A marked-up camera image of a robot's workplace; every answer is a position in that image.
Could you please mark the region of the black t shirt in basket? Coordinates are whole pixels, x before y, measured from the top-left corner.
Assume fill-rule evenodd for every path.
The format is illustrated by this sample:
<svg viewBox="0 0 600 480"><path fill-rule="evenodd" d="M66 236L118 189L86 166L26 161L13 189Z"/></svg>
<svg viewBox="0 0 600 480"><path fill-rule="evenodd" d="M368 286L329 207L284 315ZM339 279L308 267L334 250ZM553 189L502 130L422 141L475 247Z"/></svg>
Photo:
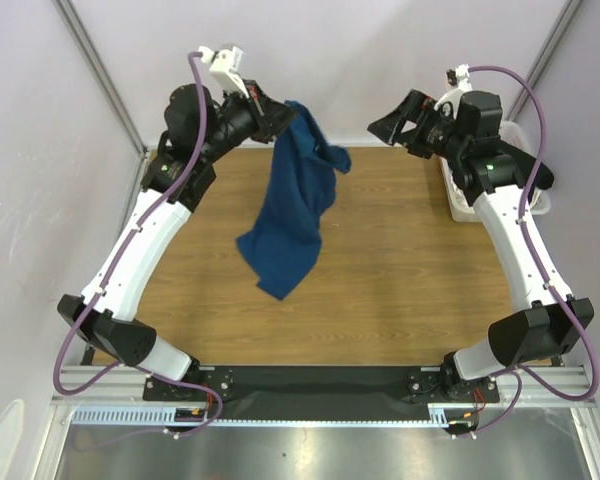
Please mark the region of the black t shirt in basket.
<svg viewBox="0 0 600 480"><path fill-rule="evenodd" d="M532 169L536 164L536 158L505 140L500 140L500 147L504 153L509 154L513 158L524 180L528 181L531 178ZM541 162L533 179L531 190L549 190L553 186L554 181L553 172Z"/></svg>

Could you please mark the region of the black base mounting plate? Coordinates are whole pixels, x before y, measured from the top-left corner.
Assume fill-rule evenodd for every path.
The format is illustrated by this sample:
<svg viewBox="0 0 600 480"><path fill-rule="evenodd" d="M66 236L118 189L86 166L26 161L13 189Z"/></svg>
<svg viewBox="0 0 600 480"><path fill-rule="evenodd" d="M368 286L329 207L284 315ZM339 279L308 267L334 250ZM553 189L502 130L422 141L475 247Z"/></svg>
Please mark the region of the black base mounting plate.
<svg viewBox="0 0 600 480"><path fill-rule="evenodd" d="M216 365L201 366L196 379L238 418L395 419L417 405L473 408L500 401L486 377L448 380L425 366Z"/></svg>

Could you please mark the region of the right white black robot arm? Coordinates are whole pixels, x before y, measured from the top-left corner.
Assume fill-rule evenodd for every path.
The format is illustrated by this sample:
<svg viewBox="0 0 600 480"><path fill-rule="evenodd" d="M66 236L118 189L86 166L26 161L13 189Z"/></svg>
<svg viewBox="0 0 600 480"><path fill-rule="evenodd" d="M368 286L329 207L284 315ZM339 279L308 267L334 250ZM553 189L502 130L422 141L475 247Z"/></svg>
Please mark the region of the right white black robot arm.
<svg viewBox="0 0 600 480"><path fill-rule="evenodd" d="M490 325L485 340L446 356L440 388L451 401L473 394L476 380L526 362L570 352L594 316L561 278L535 225L524 167L534 159L504 142L498 95L448 93L435 100L412 90L368 131L417 157L446 160L454 183L474 209L495 248L513 312Z"/></svg>

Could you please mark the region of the blue printed t shirt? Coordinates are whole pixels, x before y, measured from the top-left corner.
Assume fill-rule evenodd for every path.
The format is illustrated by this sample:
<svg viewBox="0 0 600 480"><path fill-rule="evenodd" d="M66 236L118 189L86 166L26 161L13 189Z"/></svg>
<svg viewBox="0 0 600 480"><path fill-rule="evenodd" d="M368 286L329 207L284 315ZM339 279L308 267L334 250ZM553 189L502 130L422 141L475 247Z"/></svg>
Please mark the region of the blue printed t shirt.
<svg viewBox="0 0 600 480"><path fill-rule="evenodd" d="M287 100L297 116L273 147L263 204L254 225L236 238L257 287L285 299L316 265L320 220L335 203L337 173L347 174L346 148L330 143L306 106Z"/></svg>

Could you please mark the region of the aluminium frame post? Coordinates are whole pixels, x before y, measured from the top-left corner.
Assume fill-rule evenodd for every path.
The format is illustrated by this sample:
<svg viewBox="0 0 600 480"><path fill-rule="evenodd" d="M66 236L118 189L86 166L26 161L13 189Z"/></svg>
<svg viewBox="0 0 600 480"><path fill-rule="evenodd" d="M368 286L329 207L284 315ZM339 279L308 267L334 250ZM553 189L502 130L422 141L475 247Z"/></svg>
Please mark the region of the aluminium frame post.
<svg viewBox="0 0 600 480"><path fill-rule="evenodd" d="M526 76L526 81L531 88L536 90L544 75L547 73L551 63L561 44L565 40L567 34L573 27L580 11L585 4L584 0L568 0L559 12L559 15L551 27L544 43L542 44L529 73ZM516 95L513 105L511 106L506 119L509 121L517 121L523 113L526 105L529 103L530 94L523 88Z"/></svg>
<svg viewBox="0 0 600 480"><path fill-rule="evenodd" d="M147 153L147 147L74 2L70 0L52 0L51 3L56 8L61 20L74 40L88 69L134 151L143 158Z"/></svg>

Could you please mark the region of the white plastic laundry basket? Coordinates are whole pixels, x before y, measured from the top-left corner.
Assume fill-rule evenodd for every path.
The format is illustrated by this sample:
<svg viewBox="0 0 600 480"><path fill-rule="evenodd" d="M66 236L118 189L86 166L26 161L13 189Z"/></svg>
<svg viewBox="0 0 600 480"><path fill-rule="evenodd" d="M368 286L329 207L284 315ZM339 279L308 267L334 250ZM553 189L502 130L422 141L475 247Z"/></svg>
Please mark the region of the white plastic laundry basket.
<svg viewBox="0 0 600 480"><path fill-rule="evenodd" d="M517 147L528 154L535 154L532 149L526 134L522 128L513 121L503 120L500 125L501 138L510 145ZM455 184L452 178L452 172L448 162L444 158L439 159L442 177L445 182L447 200L451 217L459 223L466 222L482 222L481 217L475 212L473 207L470 207L464 197L464 193ZM517 217L517 207L519 206L520 195L513 198L511 195L502 197L499 195L500 201L506 202L506 210L499 208L499 212L505 212L508 216ZM531 195L531 213L533 215L547 214L551 209L551 200L548 190L533 190Z"/></svg>

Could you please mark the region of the right aluminium frame post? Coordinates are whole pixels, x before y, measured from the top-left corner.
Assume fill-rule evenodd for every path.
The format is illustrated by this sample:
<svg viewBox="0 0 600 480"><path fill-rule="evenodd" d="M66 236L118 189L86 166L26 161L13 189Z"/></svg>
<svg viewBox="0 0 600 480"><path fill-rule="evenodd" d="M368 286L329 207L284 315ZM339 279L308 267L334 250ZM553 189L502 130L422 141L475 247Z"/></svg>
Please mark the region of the right aluminium frame post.
<svg viewBox="0 0 600 480"><path fill-rule="evenodd" d="M542 44L529 73L526 76L526 81L531 88L536 90L544 75L547 73L551 63L561 44L565 40L567 34L573 27L580 11L585 4L584 0L568 0L559 12L559 15L551 27L544 43ZM517 121L523 113L526 105L529 103L530 94L523 88L516 95L513 105L511 106L506 119L509 121Z"/></svg>

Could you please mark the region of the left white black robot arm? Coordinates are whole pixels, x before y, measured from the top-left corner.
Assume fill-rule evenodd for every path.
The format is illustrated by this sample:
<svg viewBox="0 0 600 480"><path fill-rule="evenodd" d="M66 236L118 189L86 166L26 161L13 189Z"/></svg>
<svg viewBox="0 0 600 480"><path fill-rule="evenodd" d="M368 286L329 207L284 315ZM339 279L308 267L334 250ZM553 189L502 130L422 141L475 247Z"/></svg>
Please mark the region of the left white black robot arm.
<svg viewBox="0 0 600 480"><path fill-rule="evenodd" d="M198 84L174 90L164 111L166 129L114 249L81 294L59 301L57 311L73 334L124 365L164 377L175 398L194 397L198 360L137 320L141 297L166 248L214 182L215 162L246 140L275 140L296 115L253 80L245 92L224 93L221 103Z"/></svg>

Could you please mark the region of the left aluminium frame post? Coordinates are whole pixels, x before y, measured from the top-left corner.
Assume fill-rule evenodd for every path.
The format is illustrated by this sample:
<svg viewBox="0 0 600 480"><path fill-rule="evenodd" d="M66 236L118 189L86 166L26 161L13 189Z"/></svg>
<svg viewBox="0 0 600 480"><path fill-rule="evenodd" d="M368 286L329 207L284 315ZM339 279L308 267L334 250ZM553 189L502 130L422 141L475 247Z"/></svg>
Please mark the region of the left aluminium frame post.
<svg viewBox="0 0 600 480"><path fill-rule="evenodd" d="M70 0L52 0L51 3L56 8L61 20L74 40L88 69L134 151L143 158L147 153L147 147L74 2Z"/></svg>

